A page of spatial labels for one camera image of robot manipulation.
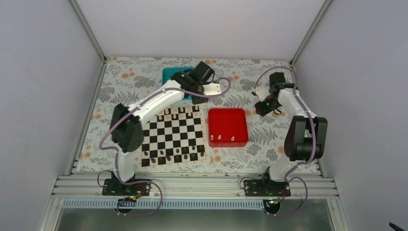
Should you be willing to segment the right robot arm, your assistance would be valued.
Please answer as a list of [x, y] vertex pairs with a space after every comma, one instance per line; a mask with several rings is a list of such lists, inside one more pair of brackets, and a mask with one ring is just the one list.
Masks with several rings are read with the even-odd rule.
[[283, 146], [285, 157], [267, 168], [260, 184], [262, 193], [272, 196], [298, 166], [323, 156], [328, 121], [312, 112], [297, 85], [286, 82], [282, 72], [270, 74], [269, 88], [255, 87], [252, 94], [260, 99], [255, 104], [258, 115], [266, 116], [282, 107], [291, 117]]

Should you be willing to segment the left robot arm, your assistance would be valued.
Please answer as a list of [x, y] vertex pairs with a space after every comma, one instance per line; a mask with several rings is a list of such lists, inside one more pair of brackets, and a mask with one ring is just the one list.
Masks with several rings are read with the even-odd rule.
[[210, 78], [215, 71], [206, 63], [199, 62], [193, 69], [175, 72], [163, 86], [129, 106], [118, 104], [114, 108], [110, 124], [110, 134], [116, 147], [115, 168], [112, 178], [115, 189], [127, 195], [134, 188], [133, 152], [141, 147], [144, 141], [144, 125], [161, 110], [173, 103], [191, 96], [193, 103], [208, 101]]

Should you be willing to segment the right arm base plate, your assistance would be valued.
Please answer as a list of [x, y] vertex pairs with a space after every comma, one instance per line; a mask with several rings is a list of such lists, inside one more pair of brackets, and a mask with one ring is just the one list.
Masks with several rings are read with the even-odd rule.
[[272, 180], [244, 180], [243, 188], [247, 197], [282, 197], [291, 196], [288, 182]]

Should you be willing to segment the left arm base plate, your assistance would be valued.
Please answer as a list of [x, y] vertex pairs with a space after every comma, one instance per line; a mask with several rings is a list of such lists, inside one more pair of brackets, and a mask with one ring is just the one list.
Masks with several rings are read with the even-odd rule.
[[102, 195], [124, 197], [149, 196], [150, 188], [150, 182], [143, 181], [137, 184], [124, 185], [117, 179], [106, 179], [104, 181]]

